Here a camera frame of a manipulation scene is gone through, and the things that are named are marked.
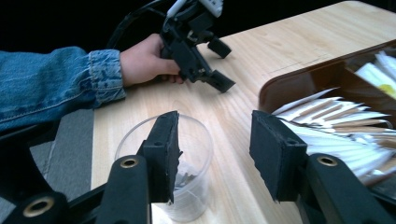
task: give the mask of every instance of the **denim cuff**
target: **denim cuff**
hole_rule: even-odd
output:
[[[89,53],[89,60],[96,105],[124,98],[120,52],[116,49],[94,50]]]

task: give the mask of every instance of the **stack of packets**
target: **stack of packets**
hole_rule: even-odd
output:
[[[308,155],[333,155],[363,177],[392,158],[396,131],[383,119],[387,114],[342,97],[321,98],[332,90],[283,105],[273,115],[307,143]]]
[[[365,64],[355,74],[396,99],[396,58],[380,51],[374,63]]]

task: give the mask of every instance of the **gray surface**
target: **gray surface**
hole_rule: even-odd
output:
[[[62,118],[53,142],[32,147],[32,155],[52,188],[73,200],[91,189],[93,112],[79,110]],[[14,206],[0,198],[0,222]]]

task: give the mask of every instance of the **white robot part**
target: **white robot part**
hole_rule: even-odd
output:
[[[167,17],[174,17],[178,11],[186,4],[187,0],[177,0],[171,8],[167,11]],[[215,17],[219,17],[222,12],[223,1],[222,0],[199,0],[207,10],[209,10]]]

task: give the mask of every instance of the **person's arm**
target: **person's arm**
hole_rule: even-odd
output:
[[[176,63],[158,57],[161,46],[160,37],[151,35],[122,53],[77,47],[50,54],[0,51],[0,132],[96,108],[123,98],[124,87],[176,75]]]

